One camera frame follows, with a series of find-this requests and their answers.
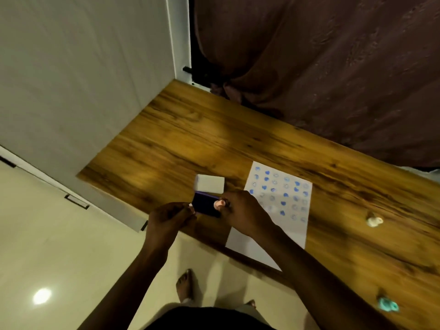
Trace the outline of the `person's right hand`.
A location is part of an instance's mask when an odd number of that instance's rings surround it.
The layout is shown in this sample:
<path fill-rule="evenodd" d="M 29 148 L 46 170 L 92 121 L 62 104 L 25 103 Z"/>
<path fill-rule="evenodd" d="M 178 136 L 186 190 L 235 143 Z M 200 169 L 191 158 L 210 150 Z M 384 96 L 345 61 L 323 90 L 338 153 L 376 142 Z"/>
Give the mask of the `person's right hand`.
<path fill-rule="evenodd" d="M 244 191 L 244 201 L 242 205 L 243 219 L 239 224 L 229 224 L 240 233 L 250 237 L 259 238 L 272 232 L 276 225 L 270 216 L 258 203 L 256 198 L 246 190 Z"/>

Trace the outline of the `person's left hand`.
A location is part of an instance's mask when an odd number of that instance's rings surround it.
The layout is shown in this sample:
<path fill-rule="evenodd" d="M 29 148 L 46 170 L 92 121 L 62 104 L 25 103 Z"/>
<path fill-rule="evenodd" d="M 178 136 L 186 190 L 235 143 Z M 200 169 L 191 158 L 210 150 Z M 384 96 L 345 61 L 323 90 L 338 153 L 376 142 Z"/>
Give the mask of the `person's left hand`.
<path fill-rule="evenodd" d="M 148 218 L 146 236 L 142 249 L 149 253 L 167 252 L 184 226 L 174 226 L 170 219 L 171 203 L 153 210 Z"/>

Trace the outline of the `dark blue ink pad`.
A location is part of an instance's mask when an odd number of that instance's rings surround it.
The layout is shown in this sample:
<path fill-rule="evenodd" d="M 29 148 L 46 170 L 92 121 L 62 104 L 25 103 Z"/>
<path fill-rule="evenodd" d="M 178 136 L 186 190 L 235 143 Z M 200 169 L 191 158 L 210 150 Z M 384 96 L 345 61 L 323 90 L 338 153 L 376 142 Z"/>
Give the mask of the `dark blue ink pad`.
<path fill-rule="evenodd" d="M 219 199 L 220 198 L 218 196 L 214 196 L 201 191 L 195 191 L 191 204 L 195 212 L 198 214 L 220 218 L 221 213 L 215 208 L 215 203 Z"/>

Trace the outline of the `person's left forearm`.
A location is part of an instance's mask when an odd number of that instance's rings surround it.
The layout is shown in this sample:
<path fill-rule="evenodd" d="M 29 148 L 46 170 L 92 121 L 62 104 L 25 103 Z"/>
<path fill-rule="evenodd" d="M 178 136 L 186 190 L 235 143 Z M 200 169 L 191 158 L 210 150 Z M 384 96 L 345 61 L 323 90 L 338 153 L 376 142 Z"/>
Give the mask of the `person's left forearm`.
<path fill-rule="evenodd" d="M 166 263 L 172 244 L 146 240 L 134 261 L 77 330 L 127 330 L 152 281 Z"/>

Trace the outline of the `person's right forearm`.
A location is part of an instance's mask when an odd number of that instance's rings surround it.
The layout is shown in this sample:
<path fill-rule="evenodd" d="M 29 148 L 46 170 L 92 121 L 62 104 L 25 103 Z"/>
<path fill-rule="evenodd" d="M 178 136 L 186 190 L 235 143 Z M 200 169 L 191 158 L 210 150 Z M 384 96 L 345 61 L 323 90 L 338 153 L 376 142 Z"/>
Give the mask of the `person's right forearm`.
<path fill-rule="evenodd" d="M 260 227 L 252 238 L 276 262 L 315 322 L 325 330 L 399 330 L 279 226 L 270 223 Z"/>

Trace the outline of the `white ink pad lid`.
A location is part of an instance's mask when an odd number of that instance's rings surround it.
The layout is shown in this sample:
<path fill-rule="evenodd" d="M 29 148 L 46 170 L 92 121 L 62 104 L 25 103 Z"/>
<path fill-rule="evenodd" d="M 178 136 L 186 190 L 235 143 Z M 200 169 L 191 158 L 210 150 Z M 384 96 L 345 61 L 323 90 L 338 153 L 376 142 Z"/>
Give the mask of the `white ink pad lid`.
<path fill-rule="evenodd" d="M 223 194 L 224 188 L 224 177 L 203 174 L 197 174 L 195 176 L 194 191 L 212 194 Z"/>

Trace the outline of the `white paper with blue stamps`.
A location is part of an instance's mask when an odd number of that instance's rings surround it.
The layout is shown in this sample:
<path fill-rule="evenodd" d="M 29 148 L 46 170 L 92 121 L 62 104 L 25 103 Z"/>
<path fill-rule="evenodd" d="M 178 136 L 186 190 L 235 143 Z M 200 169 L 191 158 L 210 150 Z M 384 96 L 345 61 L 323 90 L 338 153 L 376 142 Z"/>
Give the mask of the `white paper with blue stamps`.
<path fill-rule="evenodd" d="M 312 182 L 254 161 L 244 189 L 256 198 L 275 224 L 305 249 Z M 234 228 L 230 230 L 226 248 L 280 270 L 252 238 Z"/>

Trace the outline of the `person's left foot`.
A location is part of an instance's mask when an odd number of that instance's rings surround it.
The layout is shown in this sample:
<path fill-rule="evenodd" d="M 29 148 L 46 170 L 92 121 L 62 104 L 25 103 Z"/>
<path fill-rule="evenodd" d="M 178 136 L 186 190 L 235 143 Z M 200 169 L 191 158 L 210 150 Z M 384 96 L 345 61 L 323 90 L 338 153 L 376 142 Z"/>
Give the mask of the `person's left foot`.
<path fill-rule="evenodd" d="M 191 304 L 194 301 L 193 272 L 190 268 L 178 278 L 176 292 L 181 304 Z"/>

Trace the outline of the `black shorts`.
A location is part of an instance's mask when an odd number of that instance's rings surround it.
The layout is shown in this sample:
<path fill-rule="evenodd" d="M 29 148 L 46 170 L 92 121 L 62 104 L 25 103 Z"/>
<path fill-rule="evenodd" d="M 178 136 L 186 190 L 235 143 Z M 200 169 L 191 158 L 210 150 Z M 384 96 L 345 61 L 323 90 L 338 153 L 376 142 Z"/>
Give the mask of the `black shorts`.
<path fill-rule="evenodd" d="M 240 311 L 216 307 L 177 307 L 143 330 L 275 330 Z"/>

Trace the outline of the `small white stamp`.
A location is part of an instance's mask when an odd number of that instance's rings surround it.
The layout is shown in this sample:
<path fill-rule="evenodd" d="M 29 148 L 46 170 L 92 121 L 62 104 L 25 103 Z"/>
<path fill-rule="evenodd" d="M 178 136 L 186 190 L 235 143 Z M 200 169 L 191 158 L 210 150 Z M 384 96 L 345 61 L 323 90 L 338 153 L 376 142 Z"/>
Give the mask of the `small white stamp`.
<path fill-rule="evenodd" d="M 373 213 L 372 211 L 369 211 L 366 215 L 366 224 L 369 227 L 376 228 L 380 226 L 383 222 L 384 220 L 381 217 L 376 216 L 375 213 Z"/>

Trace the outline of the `brown curtain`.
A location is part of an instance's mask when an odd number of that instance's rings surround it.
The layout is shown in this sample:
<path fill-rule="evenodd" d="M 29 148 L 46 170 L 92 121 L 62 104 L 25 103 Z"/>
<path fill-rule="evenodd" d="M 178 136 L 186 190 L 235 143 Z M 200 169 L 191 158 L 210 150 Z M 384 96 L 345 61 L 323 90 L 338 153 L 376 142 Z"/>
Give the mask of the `brown curtain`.
<path fill-rule="evenodd" d="M 211 91 L 397 166 L 440 167 L 440 0 L 194 0 Z"/>

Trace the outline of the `small teal stamp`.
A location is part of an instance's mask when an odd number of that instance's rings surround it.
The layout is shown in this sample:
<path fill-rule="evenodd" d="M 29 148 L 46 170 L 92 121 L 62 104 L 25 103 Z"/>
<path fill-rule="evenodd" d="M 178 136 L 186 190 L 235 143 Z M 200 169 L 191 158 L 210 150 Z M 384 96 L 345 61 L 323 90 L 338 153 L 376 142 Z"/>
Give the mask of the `small teal stamp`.
<path fill-rule="evenodd" d="M 377 307 L 380 310 L 382 310 L 384 312 L 388 312 L 388 313 L 390 313 L 390 312 L 399 313 L 400 312 L 399 305 L 395 301 L 390 299 L 383 289 L 378 290 L 376 300 L 377 300 Z"/>

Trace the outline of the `white door frame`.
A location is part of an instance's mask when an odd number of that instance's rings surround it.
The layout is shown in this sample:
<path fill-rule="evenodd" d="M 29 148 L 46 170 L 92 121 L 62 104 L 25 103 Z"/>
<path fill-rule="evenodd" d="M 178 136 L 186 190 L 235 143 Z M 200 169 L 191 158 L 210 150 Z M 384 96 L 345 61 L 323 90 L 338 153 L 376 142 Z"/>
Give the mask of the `white door frame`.
<path fill-rule="evenodd" d="M 192 84 L 192 75 L 184 71 L 191 68 L 189 0 L 166 0 L 171 37 L 175 79 Z"/>

